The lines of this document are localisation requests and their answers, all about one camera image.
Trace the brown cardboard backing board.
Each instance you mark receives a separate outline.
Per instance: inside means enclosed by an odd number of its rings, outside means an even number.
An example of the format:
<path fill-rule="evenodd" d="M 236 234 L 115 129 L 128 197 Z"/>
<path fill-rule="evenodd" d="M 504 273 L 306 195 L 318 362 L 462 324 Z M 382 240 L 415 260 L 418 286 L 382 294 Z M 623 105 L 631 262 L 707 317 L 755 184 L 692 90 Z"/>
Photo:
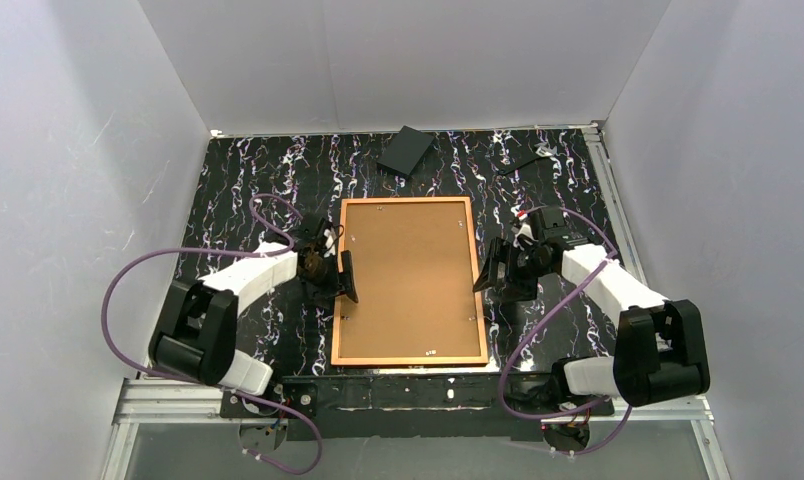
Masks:
<path fill-rule="evenodd" d="M 487 364 L 470 198 L 345 199 L 340 220 L 359 299 L 336 302 L 332 365 Z"/>

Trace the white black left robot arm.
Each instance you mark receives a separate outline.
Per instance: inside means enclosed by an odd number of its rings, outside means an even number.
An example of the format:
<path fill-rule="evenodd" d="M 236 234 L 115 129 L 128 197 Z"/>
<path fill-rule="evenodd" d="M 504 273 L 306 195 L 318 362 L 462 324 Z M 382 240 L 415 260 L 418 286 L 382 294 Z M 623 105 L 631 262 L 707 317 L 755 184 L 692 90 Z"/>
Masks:
<path fill-rule="evenodd" d="M 154 367 L 208 386 L 254 396 L 273 378 L 268 364 L 236 347 L 237 320 L 276 287 L 296 280 L 305 301 L 330 310 L 357 301 L 352 255 L 338 248 L 344 232 L 317 215 L 262 243 L 250 257 L 194 281 L 170 286 L 149 344 Z"/>

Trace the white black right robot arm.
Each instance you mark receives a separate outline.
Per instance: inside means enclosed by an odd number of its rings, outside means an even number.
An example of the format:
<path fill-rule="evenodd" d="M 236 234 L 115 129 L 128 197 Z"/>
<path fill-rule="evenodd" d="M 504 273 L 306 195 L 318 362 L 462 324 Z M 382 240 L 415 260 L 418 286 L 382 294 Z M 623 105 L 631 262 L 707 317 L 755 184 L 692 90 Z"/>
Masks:
<path fill-rule="evenodd" d="M 522 350 L 569 302 L 587 295 L 616 325 L 614 353 L 565 358 L 551 367 L 543 397 L 554 406 L 593 408 L 605 398 L 640 407 L 699 395 L 710 388 L 702 316 L 690 300 L 670 300 L 631 275 L 612 241 L 594 244 L 573 232 L 565 207 L 540 206 L 518 213 L 512 239 L 490 241 L 476 293 L 491 290 L 500 304 L 536 299 L 539 281 L 557 275 L 574 289 L 548 310 L 506 362 L 498 393 L 508 408 L 507 382 Z"/>

